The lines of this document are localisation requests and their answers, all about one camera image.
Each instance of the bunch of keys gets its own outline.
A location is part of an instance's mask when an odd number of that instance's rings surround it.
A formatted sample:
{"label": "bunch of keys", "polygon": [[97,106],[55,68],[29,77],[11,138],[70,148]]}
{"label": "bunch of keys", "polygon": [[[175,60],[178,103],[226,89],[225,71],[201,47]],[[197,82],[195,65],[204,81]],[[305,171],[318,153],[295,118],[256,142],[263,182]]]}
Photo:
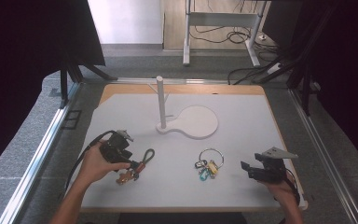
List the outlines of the bunch of keys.
{"label": "bunch of keys", "polygon": [[200,180],[205,181],[208,176],[214,179],[217,175],[219,167],[216,165],[214,160],[207,162],[206,160],[197,161],[195,167],[199,170]]}
{"label": "bunch of keys", "polygon": [[[152,155],[147,158],[147,154],[151,152]],[[133,161],[131,163],[131,168],[124,174],[120,174],[119,178],[116,180],[116,183],[119,185],[123,185],[130,180],[137,180],[139,178],[139,174],[143,171],[143,169],[146,167],[146,164],[154,157],[155,150],[153,148],[149,148],[144,156],[144,159],[141,162]]]}

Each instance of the person's left hand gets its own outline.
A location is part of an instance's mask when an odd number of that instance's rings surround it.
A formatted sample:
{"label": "person's left hand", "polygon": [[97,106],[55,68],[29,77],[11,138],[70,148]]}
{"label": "person's left hand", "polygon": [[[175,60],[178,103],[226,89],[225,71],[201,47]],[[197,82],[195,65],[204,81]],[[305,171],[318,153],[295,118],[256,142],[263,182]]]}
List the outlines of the person's left hand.
{"label": "person's left hand", "polygon": [[130,168],[129,163],[110,163],[103,158],[100,151],[101,142],[96,143],[86,153],[77,175],[76,182],[88,187],[91,183],[102,179],[109,172]]}

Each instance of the white desk frame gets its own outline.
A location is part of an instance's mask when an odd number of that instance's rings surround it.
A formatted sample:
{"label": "white desk frame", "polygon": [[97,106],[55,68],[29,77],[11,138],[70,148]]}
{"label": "white desk frame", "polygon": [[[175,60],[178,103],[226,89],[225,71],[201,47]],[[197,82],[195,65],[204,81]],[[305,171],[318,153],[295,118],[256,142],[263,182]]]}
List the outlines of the white desk frame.
{"label": "white desk frame", "polygon": [[191,0],[186,0],[186,36],[183,48],[183,65],[190,64],[190,26],[231,26],[248,27],[255,30],[252,32],[251,38],[245,41],[245,44],[254,67],[260,66],[253,45],[261,20],[263,19],[266,3],[267,1],[263,1],[257,14],[203,13],[191,12]]}

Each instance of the desk leg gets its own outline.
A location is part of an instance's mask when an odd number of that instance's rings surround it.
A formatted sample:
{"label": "desk leg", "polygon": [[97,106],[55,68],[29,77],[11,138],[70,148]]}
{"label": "desk leg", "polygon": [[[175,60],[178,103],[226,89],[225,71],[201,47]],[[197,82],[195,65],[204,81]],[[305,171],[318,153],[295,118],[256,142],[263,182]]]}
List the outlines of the desk leg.
{"label": "desk leg", "polygon": [[186,0],[186,34],[183,45],[183,65],[190,65],[190,8],[191,0]]}
{"label": "desk leg", "polygon": [[254,67],[260,66],[260,62],[257,59],[257,55],[255,55],[255,50],[253,49],[253,45],[255,43],[255,38],[257,37],[258,28],[260,27],[261,20],[263,19],[264,9],[266,8],[267,1],[264,1],[261,8],[258,9],[257,17],[255,19],[255,25],[253,27],[253,32],[251,34],[251,38],[245,41],[246,48],[248,49],[249,56],[251,57],[252,63]]}

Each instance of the gray carpet floor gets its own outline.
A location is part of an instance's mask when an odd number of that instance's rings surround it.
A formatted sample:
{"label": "gray carpet floor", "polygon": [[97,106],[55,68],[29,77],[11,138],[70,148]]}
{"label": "gray carpet floor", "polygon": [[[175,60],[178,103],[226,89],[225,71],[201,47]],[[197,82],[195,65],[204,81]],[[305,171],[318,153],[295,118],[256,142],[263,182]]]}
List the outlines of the gray carpet floor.
{"label": "gray carpet floor", "polygon": [[[230,71],[250,67],[249,59],[244,57],[199,56],[192,57],[189,67],[182,66],[180,56],[147,57],[107,57],[107,74],[115,77],[164,76],[166,78],[201,78],[227,80]],[[81,68],[85,83],[72,106],[72,110],[82,110],[81,119],[73,130],[60,130],[38,178],[22,207],[16,223],[47,223],[60,203],[65,178],[79,151],[90,125],[93,109],[106,83],[86,68]],[[239,79],[245,73],[238,73],[232,79]],[[296,172],[305,191],[309,208],[304,211],[306,223],[351,223],[334,189],[321,159],[310,140],[310,136],[298,115],[294,102],[284,86],[287,76],[274,79],[264,85],[272,112],[289,151],[299,155],[294,161]],[[59,74],[48,76],[34,109],[24,121],[21,129],[0,158],[0,216],[18,186],[29,161],[34,155],[60,104]],[[333,162],[352,196],[358,204],[358,152],[348,137],[324,111],[316,95],[310,97],[311,118],[324,140]],[[244,213],[248,223],[278,223],[280,212]],[[118,214],[87,213],[81,214],[78,223],[117,223]]]}

